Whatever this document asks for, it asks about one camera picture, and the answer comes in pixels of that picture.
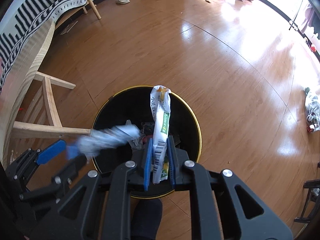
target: wooden chair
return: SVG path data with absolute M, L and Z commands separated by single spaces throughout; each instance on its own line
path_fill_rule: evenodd
M 75 85 L 37 71 L 49 49 L 54 29 L 55 24 L 51 19 L 40 26 L 21 50 L 4 82 L 0 95 L 0 160 L 5 169 L 15 149 L 15 145 L 9 147 L 10 138 L 74 138 L 79 134 L 90 133 L 89 129 L 62 127 L 59 119 L 51 84 L 68 89 L 73 89 Z M 15 122 L 33 79 L 42 81 L 42 88 L 26 112 L 26 122 Z M 46 116 L 50 125 L 43 125 Z
M 316 214 L 320 210 L 320 194 L 319 193 L 315 194 L 315 192 L 314 192 L 315 189 L 320 188 L 320 179 L 307 180 L 303 184 L 303 188 L 308 189 L 306 202 L 304 203 L 303 210 L 301 212 L 301 216 L 296 217 L 294 219 L 294 222 L 308 224 L 311 222 L 311 220 L 316 216 Z M 307 206 L 308 206 L 310 200 L 315 202 L 315 205 L 314 205 L 313 209 L 311 210 L 310 214 L 307 217 L 304 217 L 304 213 L 306 212 L 306 209 L 307 209 Z
M 93 3 L 92 0 L 87 0 L 87 4 L 88 5 L 90 4 L 94 14 L 96 15 L 97 19 L 100 20 L 101 19 L 101 16 L 96 8 L 96 5 Z M 85 6 L 81 7 L 84 11 L 85 14 L 87 14 L 87 9 L 85 8 Z M 62 17 L 61 19 L 57 22 L 56 24 L 56 27 L 55 28 L 58 28 L 62 23 L 64 23 L 67 19 L 69 19 L 73 14 L 75 14 L 77 11 L 81 10 L 81 8 L 76 8 L 76 9 L 72 9 L 70 11 L 67 11 Z

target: trash can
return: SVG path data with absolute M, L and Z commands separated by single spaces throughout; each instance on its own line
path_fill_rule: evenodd
M 98 112 L 93 129 L 102 130 L 115 125 L 124 125 L 131 120 L 139 129 L 142 122 L 153 122 L 150 109 L 151 86 L 130 87 L 116 93 L 104 104 Z M 169 135 L 173 132 L 180 137 L 180 149 L 188 152 L 190 160 L 198 162 L 201 153 L 201 132 L 196 116 L 188 104 L 175 93 L 170 93 L 171 114 L 169 119 Z M 105 149 L 93 158 L 93 163 L 99 172 L 113 171 L 118 165 L 131 160 L 132 149 L 129 144 L 117 149 Z M 160 184 L 150 183 L 146 192 L 132 192 L 135 198 L 160 198 L 173 192 L 169 180 Z

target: striped blanket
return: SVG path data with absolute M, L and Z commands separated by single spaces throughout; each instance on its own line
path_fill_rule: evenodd
M 25 0 L 0 34 L 0 93 L 11 67 L 28 38 L 49 18 L 57 22 L 66 11 L 87 0 Z

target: barcode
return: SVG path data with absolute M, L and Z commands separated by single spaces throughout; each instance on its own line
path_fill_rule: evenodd
M 155 149 L 155 161 L 153 163 L 153 171 L 156 172 L 158 170 L 158 167 L 159 167 L 159 159 L 160 159 L 160 156 L 161 156 L 161 152 L 163 150 L 165 146 L 165 142 L 163 141 L 158 141 L 158 144 L 156 146 L 156 149 Z

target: white plastic bag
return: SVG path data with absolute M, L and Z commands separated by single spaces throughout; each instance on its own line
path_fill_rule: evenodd
M 136 140 L 139 136 L 139 129 L 132 124 L 114 126 L 102 131 L 92 130 L 91 136 L 80 136 L 75 145 L 69 146 L 67 151 L 70 152 L 70 158 L 81 153 L 90 159 L 98 156 L 102 149 L 117 148 L 129 140 Z
M 153 183 L 158 184 L 168 178 L 168 165 L 164 165 L 167 151 L 167 138 L 170 118 L 170 89 L 164 86 L 153 87 L 150 93 L 150 108 L 155 121 L 152 139 Z
M 305 88 L 306 94 L 306 116 L 308 123 L 308 132 L 320 130 L 320 103 L 319 98 L 310 88 Z

